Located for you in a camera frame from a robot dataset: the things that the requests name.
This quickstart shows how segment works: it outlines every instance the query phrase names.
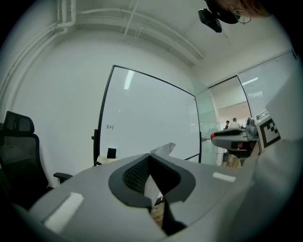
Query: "whiteboard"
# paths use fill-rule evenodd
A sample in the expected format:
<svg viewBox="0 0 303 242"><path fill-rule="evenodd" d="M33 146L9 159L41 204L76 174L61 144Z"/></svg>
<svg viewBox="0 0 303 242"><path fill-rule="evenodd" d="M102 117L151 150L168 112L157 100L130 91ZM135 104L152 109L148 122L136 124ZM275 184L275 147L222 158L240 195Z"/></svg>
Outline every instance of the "whiteboard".
<svg viewBox="0 0 303 242"><path fill-rule="evenodd" d="M118 159L175 143L171 156L200 153L199 119L193 95L146 74L114 66L99 120L100 155L115 148Z"/></svg>

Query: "chair armrest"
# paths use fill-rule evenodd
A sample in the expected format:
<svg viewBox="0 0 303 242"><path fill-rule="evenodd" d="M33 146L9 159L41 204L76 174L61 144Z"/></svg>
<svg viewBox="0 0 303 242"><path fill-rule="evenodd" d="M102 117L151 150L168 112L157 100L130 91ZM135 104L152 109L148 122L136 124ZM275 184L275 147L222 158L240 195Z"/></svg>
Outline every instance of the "chair armrest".
<svg viewBox="0 0 303 242"><path fill-rule="evenodd" d="M72 177L72 175L68 175L65 173L58 173L58 172L55 173L53 176L60 179L60 184Z"/></svg>

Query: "fluorescent light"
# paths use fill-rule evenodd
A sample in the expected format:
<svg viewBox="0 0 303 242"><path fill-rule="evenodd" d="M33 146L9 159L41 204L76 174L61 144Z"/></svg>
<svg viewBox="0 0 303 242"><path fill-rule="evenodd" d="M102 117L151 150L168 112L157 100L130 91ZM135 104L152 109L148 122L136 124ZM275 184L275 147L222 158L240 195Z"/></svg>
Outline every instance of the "fluorescent light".
<svg viewBox="0 0 303 242"><path fill-rule="evenodd" d="M253 78L253 79L250 80L250 81L247 81L247 82L242 83L242 86L244 86L244 85L246 85L246 84L248 84L248 83L251 83L251 82L253 82L253 81L256 81L256 80L258 80L258 78Z"/></svg>
<svg viewBox="0 0 303 242"><path fill-rule="evenodd" d="M125 80L125 84L124 84L124 90L128 90L129 86L132 82L134 76L134 71L133 70L129 70L126 76L126 80Z"/></svg>

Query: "black office chair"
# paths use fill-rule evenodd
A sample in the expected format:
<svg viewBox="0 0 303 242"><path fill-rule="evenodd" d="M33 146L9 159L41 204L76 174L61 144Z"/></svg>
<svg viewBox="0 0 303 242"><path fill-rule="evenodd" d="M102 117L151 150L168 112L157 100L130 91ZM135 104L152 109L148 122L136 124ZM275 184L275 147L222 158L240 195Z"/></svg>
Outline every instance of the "black office chair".
<svg viewBox="0 0 303 242"><path fill-rule="evenodd" d="M51 189L41 166L39 138L34 131L29 117L9 111L0 130L0 165L4 174L0 182L11 201L25 209ZM54 176L60 182L72 177L62 173Z"/></svg>

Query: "white tape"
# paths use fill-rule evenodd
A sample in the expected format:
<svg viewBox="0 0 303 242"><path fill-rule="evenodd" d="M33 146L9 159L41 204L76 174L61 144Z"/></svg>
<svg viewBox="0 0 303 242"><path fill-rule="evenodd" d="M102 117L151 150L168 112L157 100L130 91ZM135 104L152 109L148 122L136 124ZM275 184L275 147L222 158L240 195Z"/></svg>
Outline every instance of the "white tape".
<svg viewBox="0 0 303 242"><path fill-rule="evenodd" d="M81 194L71 192L70 196L45 221L44 225L55 233L60 233L83 202Z"/></svg>
<svg viewBox="0 0 303 242"><path fill-rule="evenodd" d="M236 180L235 176L229 176L218 172L215 172L213 177L227 182L234 182Z"/></svg>

